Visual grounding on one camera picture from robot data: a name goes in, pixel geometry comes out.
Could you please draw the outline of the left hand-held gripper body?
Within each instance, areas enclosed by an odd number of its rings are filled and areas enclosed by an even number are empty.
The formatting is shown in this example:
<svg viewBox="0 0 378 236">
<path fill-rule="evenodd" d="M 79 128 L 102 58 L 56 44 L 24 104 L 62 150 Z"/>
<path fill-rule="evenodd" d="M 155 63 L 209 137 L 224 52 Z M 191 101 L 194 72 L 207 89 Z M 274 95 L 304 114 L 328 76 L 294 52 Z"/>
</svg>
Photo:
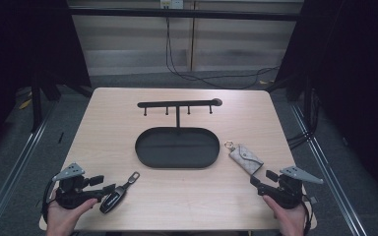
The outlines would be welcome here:
<svg viewBox="0 0 378 236">
<path fill-rule="evenodd" d="M 89 199 L 100 202 L 104 197 L 103 190 L 85 191 L 91 178 L 86 178 L 84 174 L 85 170 L 73 162 L 52 178 L 53 182 L 59 182 L 55 201 L 61 207 L 73 209 Z"/>
</svg>

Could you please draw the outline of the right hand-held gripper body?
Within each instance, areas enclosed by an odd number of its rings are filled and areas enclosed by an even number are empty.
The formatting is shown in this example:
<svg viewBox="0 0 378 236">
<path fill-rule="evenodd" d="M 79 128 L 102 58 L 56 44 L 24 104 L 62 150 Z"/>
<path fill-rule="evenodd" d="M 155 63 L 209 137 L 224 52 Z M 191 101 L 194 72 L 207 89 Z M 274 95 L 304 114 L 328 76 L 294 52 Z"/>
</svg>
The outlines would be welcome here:
<svg viewBox="0 0 378 236">
<path fill-rule="evenodd" d="M 275 182 L 277 187 L 269 186 L 260 181 L 258 185 L 259 196 L 271 197 L 279 206 L 285 209 L 292 209 L 302 203 L 304 197 L 302 191 L 303 182 L 323 184 L 324 180 L 318 178 L 297 166 L 290 166 L 280 170 L 279 181 Z"/>
</svg>

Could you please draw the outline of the black car key fob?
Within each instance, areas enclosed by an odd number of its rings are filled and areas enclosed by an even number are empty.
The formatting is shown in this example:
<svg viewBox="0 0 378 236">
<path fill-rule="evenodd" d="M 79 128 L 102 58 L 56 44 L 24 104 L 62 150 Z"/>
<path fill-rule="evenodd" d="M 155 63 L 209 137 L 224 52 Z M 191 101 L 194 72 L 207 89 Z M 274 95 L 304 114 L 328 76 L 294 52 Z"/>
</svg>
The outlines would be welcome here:
<svg viewBox="0 0 378 236">
<path fill-rule="evenodd" d="M 116 187 L 114 191 L 104 199 L 99 207 L 99 211 L 107 214 L 117 207 L 124 199 L 128 188 L 133 185 L 139 177 L 140 173 L 135 171 L 124 185 Z"/>
</svg>

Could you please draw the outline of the grey key pouch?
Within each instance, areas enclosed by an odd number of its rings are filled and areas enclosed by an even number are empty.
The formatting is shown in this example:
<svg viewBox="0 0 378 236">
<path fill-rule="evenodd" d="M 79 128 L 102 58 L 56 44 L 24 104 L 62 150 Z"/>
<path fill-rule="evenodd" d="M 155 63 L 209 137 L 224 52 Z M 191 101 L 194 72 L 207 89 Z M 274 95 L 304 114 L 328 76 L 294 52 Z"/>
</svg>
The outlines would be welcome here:
<svg viewBox="0 0 378 236">
<path fill-rule="evenodd" d="M 229 157 L 249 175 L 254 175 L 264 165 L 264 162 L 244 145 L 236 146 L 233 142 L 227 141 L 224 146 L 230 150 Z"/>
</svg>

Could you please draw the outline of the black key rack with tray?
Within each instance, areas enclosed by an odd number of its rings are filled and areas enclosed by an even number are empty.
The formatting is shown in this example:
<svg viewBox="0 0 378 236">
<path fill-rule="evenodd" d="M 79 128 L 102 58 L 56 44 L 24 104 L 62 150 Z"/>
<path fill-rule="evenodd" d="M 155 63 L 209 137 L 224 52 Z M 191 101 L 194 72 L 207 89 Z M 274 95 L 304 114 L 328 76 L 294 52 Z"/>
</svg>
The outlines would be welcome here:
<svg viewBox="0 0 378 236">
<path fill-rule="evenodd" d="M 212 131 L 205 128 L 182 127 L 180 108 L 186 107 L 190 114 L 193 106 L 208 106 L 213 113 L 213 106 L 221 106 L 219 98 L 210 100 L 181 101 L 146 101 L 137 106 L 147 115 L 149 108 L 175 108 L 176 125 L 174 127 L 153 127 L 144 131 L 135 142 L 138 159 L 151 168 L 197 169 L 211 166 L 220 153 L 220 140 Z"/>
</svg>

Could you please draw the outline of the person's left hand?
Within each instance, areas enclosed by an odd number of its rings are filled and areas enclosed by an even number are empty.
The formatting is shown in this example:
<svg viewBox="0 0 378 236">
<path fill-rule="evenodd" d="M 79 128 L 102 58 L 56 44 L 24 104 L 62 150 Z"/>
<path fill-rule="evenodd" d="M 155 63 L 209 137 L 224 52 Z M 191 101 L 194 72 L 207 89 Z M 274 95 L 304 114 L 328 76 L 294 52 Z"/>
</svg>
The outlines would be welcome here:
<svg viewBox="0 0 378 236">
<path fill-rule="evenodd" d="M 46 236 L 70 236 L 80 217 L 89 211 L 97 199 L 89 199 L 74 209 L 66 209 L 56 201 L 48 206 Z"/>
</svg>

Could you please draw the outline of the person's right hand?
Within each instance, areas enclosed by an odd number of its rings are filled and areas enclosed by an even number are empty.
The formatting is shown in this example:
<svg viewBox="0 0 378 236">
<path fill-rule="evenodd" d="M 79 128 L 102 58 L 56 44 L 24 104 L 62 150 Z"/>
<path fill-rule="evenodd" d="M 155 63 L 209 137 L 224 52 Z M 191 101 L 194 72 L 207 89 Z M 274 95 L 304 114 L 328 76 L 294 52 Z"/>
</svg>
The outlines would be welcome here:
<svg viewBox="0 0 378 236">
<path fill-rule="evenodd" d="M 305 209 L 299 205 L 292 209 L 279 206 L 271 197 L 263 196 L 264 202 L 273 211 L 283 236 L 304 236 Z"/>
</svg>

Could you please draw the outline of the black metal stand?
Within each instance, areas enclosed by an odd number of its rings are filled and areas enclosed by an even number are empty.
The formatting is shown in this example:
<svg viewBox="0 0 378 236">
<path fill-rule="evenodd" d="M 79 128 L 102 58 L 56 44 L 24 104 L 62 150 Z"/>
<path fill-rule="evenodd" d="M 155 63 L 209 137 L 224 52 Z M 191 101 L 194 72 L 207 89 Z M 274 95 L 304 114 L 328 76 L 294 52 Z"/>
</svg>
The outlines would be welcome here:
<svg viewBox="0 0 378 236">
<path fill-rule="evenodd" d="M 32 101 L 32 113 L 33 122 L 31 131 L 34 133 L 38 130 L 42 122 L 42 110 L 41 110 L 41 93 L 40 84 L 37 75 L 34 75 L 31 80 L 31 101 Z"/>
</svg>

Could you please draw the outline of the dark curtain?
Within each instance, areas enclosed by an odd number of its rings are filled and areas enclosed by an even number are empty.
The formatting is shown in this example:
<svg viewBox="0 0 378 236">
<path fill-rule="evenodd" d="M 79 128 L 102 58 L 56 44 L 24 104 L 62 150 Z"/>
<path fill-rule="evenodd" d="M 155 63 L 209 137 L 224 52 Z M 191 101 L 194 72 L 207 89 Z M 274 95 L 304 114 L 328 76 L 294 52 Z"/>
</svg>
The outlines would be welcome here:
<svg viewBox="0 0 378 236">
<path fill-rule="evenodd" d="M 0 134 L 18 89 L 90 87 L 67 0 L 0 0 Z"/>
<path fill-rule="evenodd" d="M 378 182 L 378 0 L 303 0 L 278 81 L 315 89 Z"/>
</svg>

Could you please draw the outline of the black horizontal bar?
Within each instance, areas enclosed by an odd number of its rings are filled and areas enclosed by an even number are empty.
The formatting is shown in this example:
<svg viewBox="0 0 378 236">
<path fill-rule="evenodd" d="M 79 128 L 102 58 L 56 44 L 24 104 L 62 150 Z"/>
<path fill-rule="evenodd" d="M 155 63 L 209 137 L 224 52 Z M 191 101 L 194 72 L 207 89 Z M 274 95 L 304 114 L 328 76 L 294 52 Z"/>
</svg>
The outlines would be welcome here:
<svg viewBox="0 0 378 236">
<path fill-rule="evenodd" d="M 302 19 L 302 16 L 299 14 L 207 11 L 207 10 L 176 10 L 176 9 L 123 9 L 123 8 L 70 7 L 69 13 L 71 15 L 82 15 L 82 16 L 158 17 L 158 18 L 257 20 L 257 21 L 283 21 L 283 22 L 296 22 Z"/>
</svg>

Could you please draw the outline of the metal floor rail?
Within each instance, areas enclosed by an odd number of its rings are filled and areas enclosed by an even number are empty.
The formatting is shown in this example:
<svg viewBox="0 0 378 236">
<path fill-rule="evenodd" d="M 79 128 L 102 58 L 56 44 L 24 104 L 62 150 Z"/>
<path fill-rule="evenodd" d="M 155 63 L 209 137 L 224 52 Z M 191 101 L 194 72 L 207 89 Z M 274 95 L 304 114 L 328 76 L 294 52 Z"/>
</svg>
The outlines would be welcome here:
<svg viewBox="0 0 378 236">
<path fill-rule="evenodd" d="M 330 188 L 330 191 L 333 194 L 337 205 L 339 206 L 351 234 L 353 236 L 369 236 L 358 214 L 348 199 L 343 187 L 341 186 L 336 174 L 334 173 L 325 153 L 318 143 L 318 140 L 314 136 L 310 135 L 310 132 L 305 125 L 305 118 L 300 107 L 297 104 L 293 104 L 291 106 L 291 110 L 301 129 L 301 132 L 307 139 L 308 146 L 323 173 L 325 182 Z"/>
<path fill-rule="evenodd" d="M 49 103 L 45 116 L 38 122 L 38 125 L 29 132 L 29 137 L 23 145 L 23 149 L 17 155 L 17 160 L 14 162 L 11 169 L 5 172 L 2 170 L 2 166 L 0 166 L 0 173 L 4 173 L 6 177 L 5 181 L 0 186 L 0 218 L 21 179 L 21 175 L 27 168 L 27 165 L 32 158 L 32 154 L 38 145 L 42 134 L 46 129 L 48 120 L 56 106 L 56 102 Z"/>
</svg>

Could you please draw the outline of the white wall socket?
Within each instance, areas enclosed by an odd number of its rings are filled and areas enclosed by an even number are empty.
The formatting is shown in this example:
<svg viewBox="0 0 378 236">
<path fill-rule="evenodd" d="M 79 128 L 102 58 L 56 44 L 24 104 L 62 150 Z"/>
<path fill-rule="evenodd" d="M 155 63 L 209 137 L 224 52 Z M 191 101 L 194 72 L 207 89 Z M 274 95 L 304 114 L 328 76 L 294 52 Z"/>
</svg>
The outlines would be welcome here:
<svg viewBox="0 0 378 236">
<path fill-rule="evenodd" d="M 162 9 L 184 9 L 183 0 L 159 0 L 159 5 Z"/>
</svg>

